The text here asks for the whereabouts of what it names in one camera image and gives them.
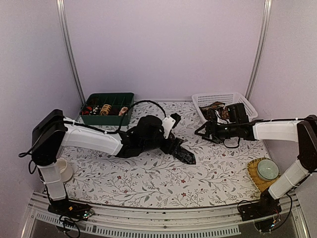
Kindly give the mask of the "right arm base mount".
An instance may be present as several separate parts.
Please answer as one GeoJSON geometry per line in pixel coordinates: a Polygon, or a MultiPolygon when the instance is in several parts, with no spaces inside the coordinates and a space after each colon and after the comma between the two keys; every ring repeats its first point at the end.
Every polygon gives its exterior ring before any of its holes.
{"type": "Polygon", "coordinates": [[[278,200],[261,198],[257,202],[242,200],[237,204],[242,221],[255,221],[255,228],[260,233],[270,233],[280,222],[281,206],[278,200]]]}

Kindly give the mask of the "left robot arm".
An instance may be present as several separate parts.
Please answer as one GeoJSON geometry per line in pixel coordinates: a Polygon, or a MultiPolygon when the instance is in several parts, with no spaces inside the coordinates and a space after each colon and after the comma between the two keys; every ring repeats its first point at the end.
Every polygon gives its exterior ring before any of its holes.
{"type": "Polygon", "coordinates": [[[47,188],[50,204],[63,215],[70,215],[73,203],[68,200],[66,189],[57,169],[57,154],[61,146],[74,146],[101,151],[118,158],[137,157],[143,152],[160,149],[180,161],[185,161],[183,140],[172,134],[180,115],[172,114],[159,119],[147,115],[136,126],[122,131],[106,131],[67,119],[62,110],[55,109],[33,129],[32,145],[23,158],[31,156],[47,188]]]}

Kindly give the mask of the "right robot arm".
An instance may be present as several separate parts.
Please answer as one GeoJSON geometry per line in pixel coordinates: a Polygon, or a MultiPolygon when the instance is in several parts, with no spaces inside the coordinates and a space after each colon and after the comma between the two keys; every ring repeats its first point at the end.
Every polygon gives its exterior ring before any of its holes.
{"type": "Polygon", "coordinates": [[[212,143],[237,138],[246,141],[297,145],[295,162],[263,192],[258,202],[243,202],[238,209],[245,219],[264,217],[281,210],[279,200],[317,171],[317,117],[250,121],[243,103],[220,102],[198,107],[205,123],[195,131],[212,143]]]}

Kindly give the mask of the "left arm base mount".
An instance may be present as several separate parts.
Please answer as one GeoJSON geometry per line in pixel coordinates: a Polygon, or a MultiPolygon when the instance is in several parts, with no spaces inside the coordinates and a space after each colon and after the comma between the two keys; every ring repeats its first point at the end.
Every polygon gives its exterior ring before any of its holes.
{"type": "Polygon", "coordinates": [[[87,221],[95,214],[92,206],[70,201],[68,198],[62,200],[49,199],[48,211],[59,215],[59,222],[64,229],[74,228],[80,233],[79,222],[87,221]]]}

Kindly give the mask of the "dark floral necktie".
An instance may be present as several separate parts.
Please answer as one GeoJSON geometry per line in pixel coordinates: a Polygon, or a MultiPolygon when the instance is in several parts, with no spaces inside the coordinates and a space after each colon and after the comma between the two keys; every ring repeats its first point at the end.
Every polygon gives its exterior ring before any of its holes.
{"type": "Polygon", "coordinates": [[[187,149],[183,148],[182,146],[177,146],[172,151],[172,156],[181,161],[184,164],[187,165],[195,165],[196,164],[196,158],[195,155],[188,151],[187,149]]]}

